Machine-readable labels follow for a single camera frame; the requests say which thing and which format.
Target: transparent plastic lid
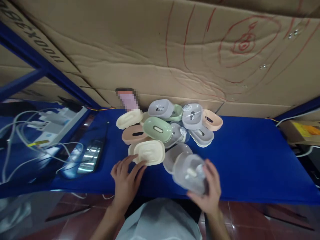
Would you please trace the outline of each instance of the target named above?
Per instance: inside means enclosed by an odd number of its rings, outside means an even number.
[[[169,149],[175,144],[189,141],[190,133],[183,127],[182,122],[172,121],[169,124],[172,126],[172,137],[164,144],[166,149]]]
[[[173,180],[181,187],[198,195],[207,192],[203,172],[204,160],[196,154],[181,153],[173,165]]]

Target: soap dish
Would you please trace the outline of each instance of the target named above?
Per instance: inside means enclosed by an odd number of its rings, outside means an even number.
[[[204,160],[196,154],[181,153],[173,165],[173,181],[198,195],[206,193]]]
[[[199,147],[207,147],[214,138],[214,133],[201,125],[200,129],[190,130],[190,135]]]
[[[159,118],[169,118],[174,110],[174,105],[168,99],[152,102],[148,108],[148,114]]]
[[[141,125],[130,126],[122,133],[122,140],[127,145],[144,142],[146,138],[148,138],[148,135],[143,132]]]
[[[222,118],[208,109],[203,110],[202,121],[203,125],[213,132],[218,131],[223,124]]]
[[[176,146],[174,146],[166,152],[166,156],[162,164],[168,173],[172,174],[173,165],[177,157],[183,152],[187,154],[192,154],[192,150],[190,149],[190,147],[184,143],[177,144]]]
[[[149,117],[143,124],[143,131],[163,143],[168,142],[172,136],[172,126],[157,117]]]
[[[174,110],[169,118],[164,119],[164,121],[180,121],[182,119],[182,107],[179,104],[174,105]]]
[[[183,107],[182,122],[186,129],[197,130],[202,126],[203,110],[200,104],[191,103]]]
[[[142,114],[142,120],[140,121],[140,125],[143,126],[144,122],[150,117],[150,115],[148,114],[148,112],[144,112]]]
[[[126,112],[125,114],[121,115],[116,122],[116,126],[119,129],[125,129],[136,123],[141,122],[143,118],[142,111],[140,109],[134,109],[130,112]]]
[[[139,143],[133,150],[134,154],[138,154],[133,161],[138,164],[139,162],[146,160],[146,166],[152,166],[163,162],[165,157],[164,145],[159,140],[151,140]]]
[[[166,149],[171,148],[176,143],[186,143],[189,141],[190,133],[185,129],[181,122],[170,122],[172,126],[172,137],[164,144]]]

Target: clear plastic container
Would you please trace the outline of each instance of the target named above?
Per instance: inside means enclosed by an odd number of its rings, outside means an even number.
[[[205,194],[207,184],[204,164],[204,160],[196,154],[181,153],[173,165],[174,182],[198,195]]]
[[[176,162],[177,157],[183,152],[192,154],[192,150],[190,149],[190,147],[184,143],[177,144],[166,152],[166,156],[162,164],[168,173],[172,174],[173,165]]]
[[[182,122],[173,121],[169,124],[172,126],[172,137],[164,144],[166,149],[171,148],[177,143],[186,143],[189,141],[190,133],[183,127]]]

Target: white label sticker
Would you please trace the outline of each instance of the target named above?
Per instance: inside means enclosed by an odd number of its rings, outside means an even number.
[[[187,130],[185,128],[180,128],[180,133],[182,136],[186,136],[187,135]]]
[[[185,105],[185,106],[182,108],[182,110],[185,111],[185,112],[188,112],[188,111],[190,111],[191,109],[192,109],[192,106],[191,106],[190,104]]]

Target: white soap dish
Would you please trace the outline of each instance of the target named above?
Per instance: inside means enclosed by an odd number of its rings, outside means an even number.
[[[138,157],[133,160],[136,164],[146,160],[146,166],[152,166],[163,162],[165,157],[165,148],[163,142],[159,140],[151,140],[137,144],[133,153],[138,154]]]
[[[136,123],[141,122],[143,113],[140,109],[133,109],[130,112],[126,112],[121,115],[116,122],[116,126],[119,129],[126,129],[127,127],[133,126]]]

